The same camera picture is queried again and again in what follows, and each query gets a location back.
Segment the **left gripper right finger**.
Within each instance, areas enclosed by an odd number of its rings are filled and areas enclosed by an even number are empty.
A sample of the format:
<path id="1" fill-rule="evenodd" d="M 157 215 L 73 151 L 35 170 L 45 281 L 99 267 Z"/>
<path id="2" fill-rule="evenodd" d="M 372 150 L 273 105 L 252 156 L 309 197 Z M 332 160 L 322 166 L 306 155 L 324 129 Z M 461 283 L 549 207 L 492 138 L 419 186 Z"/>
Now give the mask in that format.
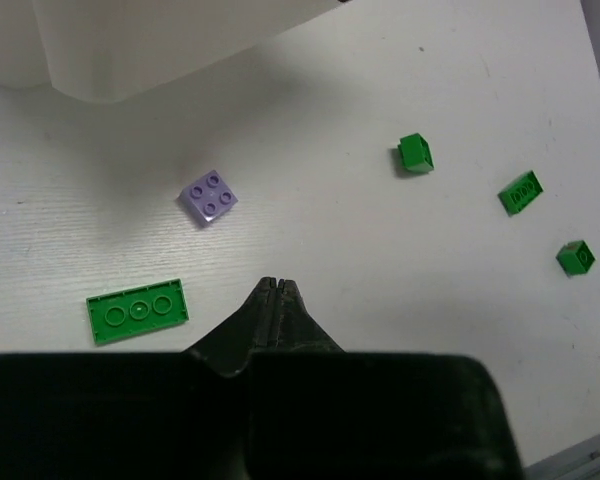
<path id="1" fill-rule="evenodd" d="M 280 279 L 276 288 L 272 348 L 290 352 L 343 352 L 308 313 L 293 280 Z"/>

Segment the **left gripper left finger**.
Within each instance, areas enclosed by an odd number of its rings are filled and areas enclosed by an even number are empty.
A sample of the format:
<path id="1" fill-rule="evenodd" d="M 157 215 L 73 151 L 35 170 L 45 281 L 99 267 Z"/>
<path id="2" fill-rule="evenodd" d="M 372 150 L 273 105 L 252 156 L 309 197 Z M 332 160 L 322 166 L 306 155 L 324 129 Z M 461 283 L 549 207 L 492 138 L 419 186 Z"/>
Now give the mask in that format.
<path id="1" fill-rule="evenodd" d="M 275 278 L 263 277 L 233 314 L 185 353 L 216 374 L 234 376 L 245 368 L 253 349 L 267 345 L 274 310 Z"/>

